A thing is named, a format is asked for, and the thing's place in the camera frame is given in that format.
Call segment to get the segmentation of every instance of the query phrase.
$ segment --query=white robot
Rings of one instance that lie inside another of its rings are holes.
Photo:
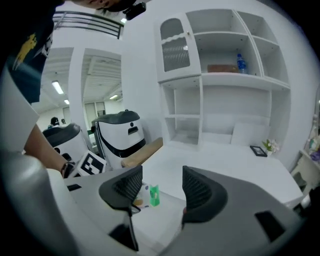
[[[123,158],[129,157],[146,144],[140,116],[127,109],[96,118],[92,121],[91,131],[94,132],[100,157],[112,169],[121,168]]]
[[[66,127],[55,126],[44,130],[43,135],[50,145],[62,156],[70,157],[73,162],[80,161],[88,150],[79,125],[70,123]]]

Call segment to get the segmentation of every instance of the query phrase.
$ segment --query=wooden board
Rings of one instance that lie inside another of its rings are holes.
[[[144,145],[137,152],[126,157],[121,161],[122,167],[135,167],[142,165],[149,157],[151,157],[158,149],[163,146],[163,139],[157,138],[150,144]]]

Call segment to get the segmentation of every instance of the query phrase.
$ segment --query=black railing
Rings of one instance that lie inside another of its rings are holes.
[[[99,15],[79,11],[56,11],[53,15],[54,29],[76,28],[92,30],[120,38],[123,24]]]

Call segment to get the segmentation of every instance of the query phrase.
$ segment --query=cabinet door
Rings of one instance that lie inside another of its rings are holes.
[[[158,82],[201,74],[195,37],[185,13],[157,22],[154,31]]]

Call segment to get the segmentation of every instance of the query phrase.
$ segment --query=shelf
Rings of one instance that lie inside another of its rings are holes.
[[[206,9],[188,12],[193,33],[210,31],[230,31],[246,33],[246,30],[232,10],[226,9]]]
[[[165,125],[164,137],[167,145],[192,148],[198,146],[199,118],[165,118]]]
[[[167,114],[165,118],[177,118],[177,119],[199,119],[199,114]]]
[[[203,86],[239,86],[260,90],[284,91],[290,87],[275,79],[241,73],[203,73]]]
[[[237,32],[204,32],[195,34],[194,38],[203,73],[208,71],[208,65],[237,67],[237,54],[241,54],[248,73],[262,76],[258,56],[248,35]]]
[[[199,76],[176,79],[161,84],[161,104],[164,115],[199,115],[199,84]]]
[[[241,11],[238,11],[238,14],[243,19],[244,23],[253,36],[264,38],[271,42],[277,43],[274,33],[263,17]]]
[[[242,49],[248,35],[238,32],[202,32],[195,33],[194,38],[199,53],[203,52],[234,52]]]
[[[261,37],[253,38],[260,54],[264,76],[288,84],[287,68],[279,45]]]

